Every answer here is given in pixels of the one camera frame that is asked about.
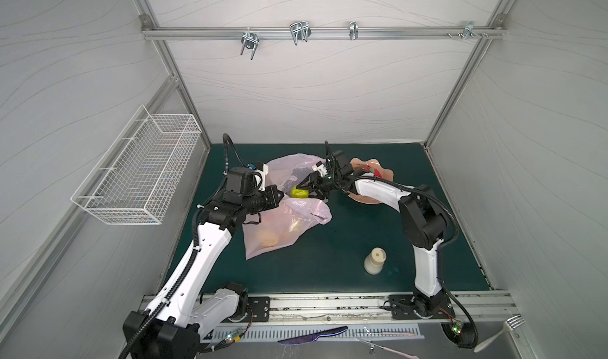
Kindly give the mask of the pink plastic bag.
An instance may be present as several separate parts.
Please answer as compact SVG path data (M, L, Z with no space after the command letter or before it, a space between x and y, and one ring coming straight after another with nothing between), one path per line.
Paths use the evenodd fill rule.
M276 185L285 197L277 208L264 211L260 224L244 224L245 258L293 245L307 230L332 220L329 206L316 198L294 198L291 190L313 172L313 166L325 160L303 153L283 156L267 162L267 185Z

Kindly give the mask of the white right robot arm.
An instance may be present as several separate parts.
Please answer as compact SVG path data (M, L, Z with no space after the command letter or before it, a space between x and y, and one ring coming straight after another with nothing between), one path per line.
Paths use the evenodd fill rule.
M459 236L453 213L429 186L405 186L388 179L378 168L356 164L342 151L326 145L326 158L291 194L326 200L332 191L370 198L399 212L402 228L413 246L416 277L413 299L406 304L422 319L431 318L448 300L443 288L440 255Z

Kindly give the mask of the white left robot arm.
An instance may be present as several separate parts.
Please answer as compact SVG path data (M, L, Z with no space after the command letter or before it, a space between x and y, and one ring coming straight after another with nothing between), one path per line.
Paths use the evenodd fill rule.
M243 316L247 289L228 284L203 303L200 320L191 321L203 284L238 228L249 215L261 216L280 205L284 193L266 183L268 173L261 162L233 167L218 193L198 205L188 253L152 302L125 319L121 358L194 358L209 331L225 319Z

